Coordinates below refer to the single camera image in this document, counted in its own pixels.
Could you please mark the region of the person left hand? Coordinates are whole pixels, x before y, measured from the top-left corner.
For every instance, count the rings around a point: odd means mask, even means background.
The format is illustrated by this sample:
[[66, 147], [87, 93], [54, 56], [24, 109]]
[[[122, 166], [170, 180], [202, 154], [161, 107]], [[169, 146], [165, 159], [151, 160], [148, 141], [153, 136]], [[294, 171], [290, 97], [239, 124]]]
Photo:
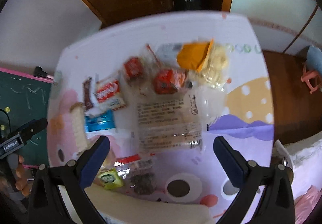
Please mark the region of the person left hand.
[[19, 159], [19, 164], [15, 170], [15, 174], [17, 176], [15, 186], [22, 193], [24, 197], [28, 197], [29, 194], [31, 193], [31, 187], [30, 187], [30, 184], [28, 183], [26, 171], [23, 165], [24, 158], [21, 155], [19, 155], [18, 159]]

